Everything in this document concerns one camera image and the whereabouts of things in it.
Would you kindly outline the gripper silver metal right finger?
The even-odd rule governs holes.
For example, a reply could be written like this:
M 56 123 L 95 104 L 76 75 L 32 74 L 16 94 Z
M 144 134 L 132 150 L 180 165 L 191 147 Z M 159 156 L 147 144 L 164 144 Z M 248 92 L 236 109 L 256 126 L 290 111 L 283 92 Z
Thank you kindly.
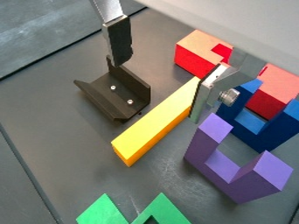
M 223 102 L 231 106 L 239 98 L 239 85 L 252 81 L 267 62 L 239 48 L 232 48 L 228 57 L 230 67 L 218 64 L 199 82 L 191 104 L 190 119 L 198 123 L 210 109 Z

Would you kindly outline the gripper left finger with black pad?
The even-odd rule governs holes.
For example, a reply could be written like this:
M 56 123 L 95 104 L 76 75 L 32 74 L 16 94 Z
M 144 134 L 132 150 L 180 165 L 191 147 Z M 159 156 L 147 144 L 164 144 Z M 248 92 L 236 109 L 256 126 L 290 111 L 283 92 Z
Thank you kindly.
M 89 0 L 89 3 L 101 22 L 112 64 L 119 67 L 133 54 L 129 17 L 119 0 Z

